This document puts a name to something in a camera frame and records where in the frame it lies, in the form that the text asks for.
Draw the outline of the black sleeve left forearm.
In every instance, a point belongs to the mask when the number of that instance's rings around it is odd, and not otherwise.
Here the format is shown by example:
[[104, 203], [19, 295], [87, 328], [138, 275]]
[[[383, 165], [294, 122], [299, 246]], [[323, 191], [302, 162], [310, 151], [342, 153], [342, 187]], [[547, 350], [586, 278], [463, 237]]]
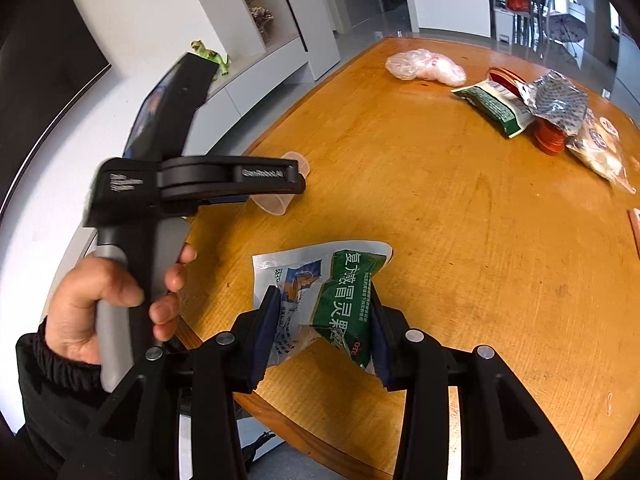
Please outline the black sleeve left forearm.
[[71, 361], [46, 343], [46, 323], [16, 343], [25, 423], [16, 440], [46, 479], [54, 479], [96, 416], [107, 393], [99, 365]]

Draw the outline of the person's left hand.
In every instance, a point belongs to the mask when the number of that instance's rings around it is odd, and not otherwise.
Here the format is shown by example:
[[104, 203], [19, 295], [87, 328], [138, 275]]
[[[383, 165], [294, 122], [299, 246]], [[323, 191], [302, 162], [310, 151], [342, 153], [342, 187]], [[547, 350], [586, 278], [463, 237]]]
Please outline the person's left hand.
[[[177, 292], [186, 284], [186, 265], [195, 259], [195, 249], [184, 245], [165, 274], [167, 294], [150, 307], [154, 338], [161, 342], [175, 335], [180, 309]], [[90, 255], [65, 275], [52, 297], [44, 335], [49, 349], [66, 360], [99, 365], [96, 305], [101, 300], [133, 308], [142, 303], [143, 292], [120, 264]]]

